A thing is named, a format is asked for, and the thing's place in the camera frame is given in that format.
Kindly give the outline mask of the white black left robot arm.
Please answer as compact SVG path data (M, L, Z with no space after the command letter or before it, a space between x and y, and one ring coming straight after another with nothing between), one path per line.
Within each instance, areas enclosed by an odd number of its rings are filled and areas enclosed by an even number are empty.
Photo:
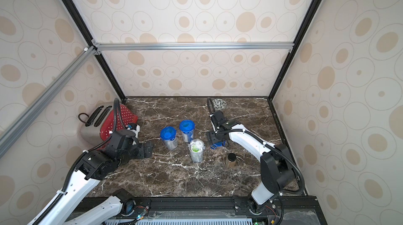
M70 167L62 188L30 224L64 224L85 196L110 173L133 159L150 158L153 144L140 142L139 131L137 124L124 124L119 99L115 99L109 137L103 143L83 151Z

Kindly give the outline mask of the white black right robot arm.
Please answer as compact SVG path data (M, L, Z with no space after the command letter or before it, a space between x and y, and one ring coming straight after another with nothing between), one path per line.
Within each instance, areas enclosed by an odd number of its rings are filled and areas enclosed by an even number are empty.
M248 197L248 206L253 213L260 213L263 206L281 197L284 193L304 194L305 181L301 170L291 159L284 144L268 142L236 120L228 120L216 109L211 98L207 99L209 117L213 129L206 133L212 147L224 146L232 141L249 151L260 162L261 182Z

